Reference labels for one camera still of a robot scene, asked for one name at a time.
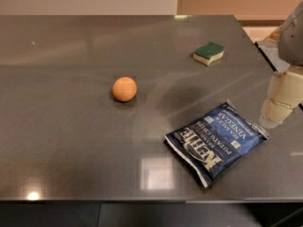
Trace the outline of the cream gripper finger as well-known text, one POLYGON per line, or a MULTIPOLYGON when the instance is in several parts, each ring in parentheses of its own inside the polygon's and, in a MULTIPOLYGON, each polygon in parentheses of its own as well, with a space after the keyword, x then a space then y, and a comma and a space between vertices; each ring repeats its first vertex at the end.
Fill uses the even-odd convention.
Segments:
POLYGON ((261 108, 259 123, 266 129, 282 124, 303 102, 303 67, 291 65, 285 72, 274 72, 261 108))

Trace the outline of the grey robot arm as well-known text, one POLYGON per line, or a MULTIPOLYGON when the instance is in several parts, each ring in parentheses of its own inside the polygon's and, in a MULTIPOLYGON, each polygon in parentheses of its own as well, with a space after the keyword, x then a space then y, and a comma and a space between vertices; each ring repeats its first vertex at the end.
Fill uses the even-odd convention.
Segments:
POLYGON ((276 39, 278 57, 288 66, 271 77, 259 118, 267 129, 280 125, 303 102, 303 1, 270 39, 276 39))

